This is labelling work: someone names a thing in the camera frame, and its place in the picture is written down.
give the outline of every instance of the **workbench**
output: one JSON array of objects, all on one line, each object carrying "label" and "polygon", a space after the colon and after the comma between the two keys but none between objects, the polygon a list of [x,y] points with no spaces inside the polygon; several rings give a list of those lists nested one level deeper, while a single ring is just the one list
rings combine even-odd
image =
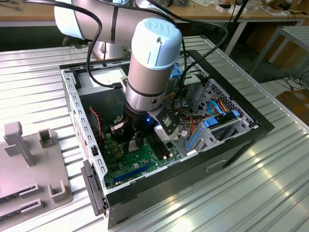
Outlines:
[{"label": "workbench", "polygon": [[[186,49],[205,54],[214,45],[185,38]],[[19,120],[24,135],[58,133],[73,201],[7,231],[102,231],[81,174],[83,158],[64,96],[59,65],[85,62],[87,49],[47,48],[0,53],[0,125]],[[275,129],[237,162],[111,231],[308,231],[309,128],[265,92],[222,51],[207,61],[252,103]],[[3,140],[3,128],[0,130]]]},{"label": "workbench", "polygon": [[[18,6],[22,7],[24,9],[23,11],[16,11],[14,9],[0,7],[0,27],[56,26],[53,6],[24,4],[22,0],[17,1],[20,2]],[[193,1],[190,2],[188,7],[172,5],[169,7],[169,10],[176,15],[186,19],[195,19],[212,23],[226,23],[231,18],[231,14],[223,14],[217,11],[214,5],[205,7]],[[296,14],[295,17],[292,15],[271,16],[261,9],[242,14],[238,20],[240,23],[237,27],[237,30],[235,31],[229,45],[227,46],[225,53],[228,55],[231,53],[240,35],[249,22],[295,21],[296,25],[300,26],[308,17],[309,15],[303,14]]]}]

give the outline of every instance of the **sticker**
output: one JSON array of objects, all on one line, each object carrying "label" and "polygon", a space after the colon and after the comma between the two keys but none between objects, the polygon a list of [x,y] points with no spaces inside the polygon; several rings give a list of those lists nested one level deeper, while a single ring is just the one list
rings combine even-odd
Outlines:
[{"label": "sticker", "polygon": [[[124,77],[124,75],[122,74],[119,68],[101,70],[101,71],[97,71],[97,73],[99,74],[93,74],[93,77],[97,81],[101,82],[102,84],[106,84],[106,85],[121,82],[120,78]],[[92,79],[90,79],[90,81],[93,87],[101,87],[100,85],[95,83]]]},{"label": "sticker", "polygon": [[196,152],[197,152],[197,151],[194,149],[194,150],[188,152],[188,153],[187,153],[187,156],[193,155],[193,154],[196,153]]},{"label": "sticker", "polygon": [[306,96],[302,93],[295,93],[295,96],[297,96],[297,98],[300,100],[306,99]]},{"label": "sticker", "polygon": [[188,132],[186,132],[186,131],[183,130],[183,131],[182,131],[182,136],[186,136],[187,133],[188,133]]}]

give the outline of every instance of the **red wire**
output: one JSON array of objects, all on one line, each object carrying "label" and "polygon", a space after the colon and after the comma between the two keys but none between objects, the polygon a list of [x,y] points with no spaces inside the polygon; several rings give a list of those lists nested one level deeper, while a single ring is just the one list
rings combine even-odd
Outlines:
[{"label": "red wire", "polygon": [[196,126],[194,127],[194,129],[192,130],[192,132],[197,128],[197,126],[199,125],[199,123],[200,123],[202,120],[204,120],[204,119],[206,119],[206,118],[208,118],[208,117],[210,117],[210,115],[207,115],[207,116],[205,116],[204,118],[200,119],[200,121],[198,121],[198,122],[196,123]]},{"label": "red wire", "polygon": [[93,109],[89,108],[89,110],[90,110],[90,111],[96,116],[96,118],[97,118],[97,121],[98,121],[98,135],[99,135],[99,143],[98,143],[98,145],[101,146],[101,124],[100,124],[100,119],[99,119],[99,116],[97,115],[97,113],[96,113]]}]

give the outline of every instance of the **aluminum table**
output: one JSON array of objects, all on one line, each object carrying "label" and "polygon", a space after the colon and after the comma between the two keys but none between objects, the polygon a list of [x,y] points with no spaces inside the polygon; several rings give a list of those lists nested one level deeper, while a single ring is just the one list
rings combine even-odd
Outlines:
[{"label": "aluminum table", "polygon": [[[185,38],[205,54],[214,45]],[[0,125],[19,120],[24,134],[56,130],[74,199],[7,231],[102,231],[81,174],[82,154],[69,118],[59,65],[85,62],[86,48],[0,53]],[[243,94],[275,129],[236,163],[110,231],[308,231],[309,128],[217,50],[207,61]]]}]

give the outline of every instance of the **perforated metal panel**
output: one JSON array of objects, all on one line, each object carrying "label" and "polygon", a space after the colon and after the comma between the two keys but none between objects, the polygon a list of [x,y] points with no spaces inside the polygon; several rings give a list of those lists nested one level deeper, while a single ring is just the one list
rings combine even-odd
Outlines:
[{"label": "perforated metal panel", "polygon": [[[248,125],[250,125],[253,122],[253,119],[239,106],[239,104],[230,99],[230,95],[222,89],[219,84],[213,80],[210,79],[207,82],[205,90],[202,92],[200,98],[197,100],[196,106],[193,110],[195,115],[208,115],[209,112],[207,110],[207,102],[214,100],[214,99],[221,99],[224,106],[228,110],[237,110],[240,114],[240,118],[245,120]],[[213,104],[210,104],[210,109],[212,111],[215,110]]]}]

